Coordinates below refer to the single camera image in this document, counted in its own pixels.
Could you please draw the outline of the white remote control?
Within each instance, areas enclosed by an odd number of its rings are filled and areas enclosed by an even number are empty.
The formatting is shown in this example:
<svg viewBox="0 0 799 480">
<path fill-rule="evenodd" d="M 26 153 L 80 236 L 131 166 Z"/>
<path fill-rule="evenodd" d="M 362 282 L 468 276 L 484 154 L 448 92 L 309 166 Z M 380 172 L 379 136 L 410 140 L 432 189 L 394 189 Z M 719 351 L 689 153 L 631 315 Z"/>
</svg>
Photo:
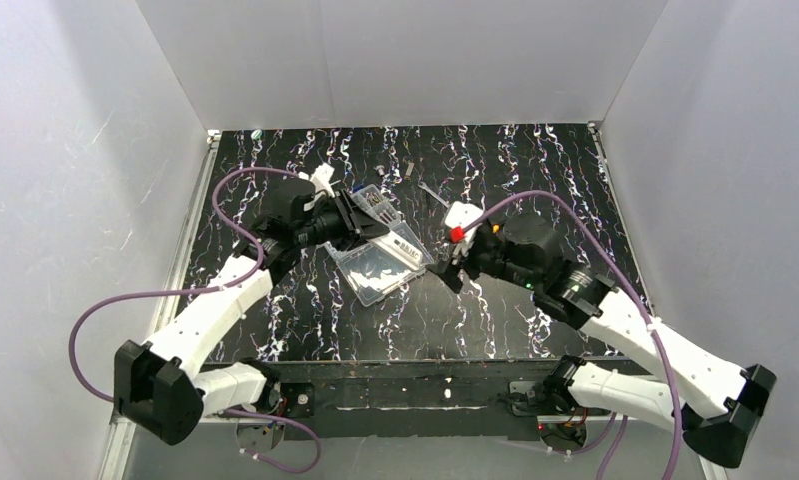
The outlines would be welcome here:
<svg viewBox="0 0 799 480">
<path fill-rule="evenodd" d="M 392 240 L 401 261 L 412 270 L 419 270 L 432 263 L 430 255 L 424 248 L 396 235 Z"/>
</svg>

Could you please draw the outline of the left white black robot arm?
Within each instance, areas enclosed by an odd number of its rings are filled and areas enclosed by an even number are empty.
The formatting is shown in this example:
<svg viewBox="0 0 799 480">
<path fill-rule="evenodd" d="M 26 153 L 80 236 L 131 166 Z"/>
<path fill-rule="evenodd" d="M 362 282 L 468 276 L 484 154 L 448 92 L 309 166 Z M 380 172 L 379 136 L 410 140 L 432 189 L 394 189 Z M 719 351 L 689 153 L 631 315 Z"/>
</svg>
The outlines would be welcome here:
<svg viewBox="0 0 799 480">
<path fill-rule="evenodd" d="M 346 192 L 312 185 L 270 194 L 249 230 L 254 244 L 224 263 L 214 292 L 198 295 L 143 343 L 126 341 L 115 355 L 117 412 L 168 445 L 185 440 L 208 415 L 246 406 L 272 414 L 281 405 L 278 375 L 258 360 L 222 369 L 202 366 L 214 346 L 300 261 L 303 249 L 330 243 L 351 250 L 372 243 L 402 254 L 404 240 Z"/>
</svg>

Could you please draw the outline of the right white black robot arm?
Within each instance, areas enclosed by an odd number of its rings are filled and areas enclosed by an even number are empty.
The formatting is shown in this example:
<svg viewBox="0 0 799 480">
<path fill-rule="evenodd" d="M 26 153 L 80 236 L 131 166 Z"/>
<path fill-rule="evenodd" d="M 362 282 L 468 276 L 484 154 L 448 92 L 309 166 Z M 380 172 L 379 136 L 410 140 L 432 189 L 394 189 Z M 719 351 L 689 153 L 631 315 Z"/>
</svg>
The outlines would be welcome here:
<svg viewBox="0 0 799 480">
<path fill-rule="evenodd" d="M 636 378 L 567 355 L 542 381 L 512 395 L 516 410 L 613 411 L 679 431 L 714 464 L 741 464 L 776 384 L 771 370 L 723 360 L 643 315 L 619 284 L 567 254 L 562 235 L 536 213 L 493 224 L 479 208 L 455 203 L 443 224 L 453 251 L 434 271 L 452 291 L 481 275 L 525 288 L 551 319 L 616 347 L 649 373 Z"/>
</svg>

